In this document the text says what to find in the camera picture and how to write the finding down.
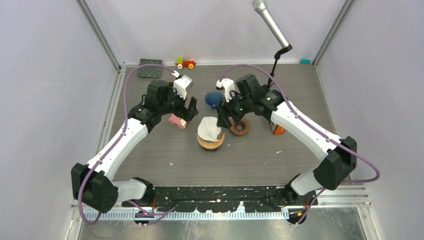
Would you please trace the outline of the clear smoky glass dripper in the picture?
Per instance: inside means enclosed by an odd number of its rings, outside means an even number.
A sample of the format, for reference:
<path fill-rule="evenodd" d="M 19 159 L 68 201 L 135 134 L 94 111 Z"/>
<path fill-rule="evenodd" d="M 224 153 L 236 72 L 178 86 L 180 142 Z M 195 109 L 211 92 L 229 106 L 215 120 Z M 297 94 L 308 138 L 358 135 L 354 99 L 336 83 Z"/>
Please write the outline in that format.
<path fill-rule="evenodd" d="M 224 136 L 225 132 L 224 132 L 224 128 L 220 127 L 219 128 L 219 132 L 216 135 L 216 141 L 220 141 L 222 139 L 222 137 Z"/>

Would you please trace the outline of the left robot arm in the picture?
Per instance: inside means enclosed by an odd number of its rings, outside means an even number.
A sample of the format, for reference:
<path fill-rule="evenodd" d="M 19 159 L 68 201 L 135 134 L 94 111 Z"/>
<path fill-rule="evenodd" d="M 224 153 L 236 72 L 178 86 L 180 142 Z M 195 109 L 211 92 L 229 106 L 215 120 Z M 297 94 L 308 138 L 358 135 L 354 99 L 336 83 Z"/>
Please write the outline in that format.
<path fill-rule="evenodd" d="M 173 114 L 190 122 L 199 112 L 193 96 L 185 103 L 192 79 L 182 76 L 173 82 L 152 80 L 143 101 L 127 113 L 120 130 L 86 164 L 76 163 L 71 169 L 73 196 L 100 213 L 107 213 L 116 203 L 135 201 L 148 207 L 154 199 L 153 185 L 140 177 L 114 181 L 115 174 L 134 147 L 159 124 L 164 115 Z"/>

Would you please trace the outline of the white paper coffee filter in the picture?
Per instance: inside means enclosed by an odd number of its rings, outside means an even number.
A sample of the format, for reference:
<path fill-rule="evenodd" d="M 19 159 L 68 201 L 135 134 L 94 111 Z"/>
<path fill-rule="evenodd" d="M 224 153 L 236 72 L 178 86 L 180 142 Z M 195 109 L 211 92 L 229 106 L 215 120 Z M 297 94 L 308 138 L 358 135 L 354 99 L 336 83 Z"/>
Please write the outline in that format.
<path fill-rule="evenodd" d="M 218 118 L 214 116 L 203 117 L 197 128 L 197 135 L 205 141 L 218 142 L 221 127 L 217 126 Z"/>

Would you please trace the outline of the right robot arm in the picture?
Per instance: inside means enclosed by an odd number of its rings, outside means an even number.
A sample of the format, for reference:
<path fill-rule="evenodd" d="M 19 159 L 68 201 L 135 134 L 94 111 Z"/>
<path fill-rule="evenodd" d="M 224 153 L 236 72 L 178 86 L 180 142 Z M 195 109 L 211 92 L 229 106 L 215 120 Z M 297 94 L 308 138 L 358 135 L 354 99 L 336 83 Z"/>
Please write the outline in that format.
<path fill-rule="evenodd" d="M 306 194 L 317 189 L 335 190 L 356 168 L 357 142 L 350 136 L 341 138 L 302 116 L 277 89 L 260 85 L 256 76 L 247 74 L 233 81 L 218 80 L 217 90 L 224 99 L 216 107 L 217 126 L 230 128 L 248 113 L 255 113 L 290 132 L 307 146 L 321 163 L 313 170 L 297 174 L 283 189 L 288 203 L 299 205 Z"/>

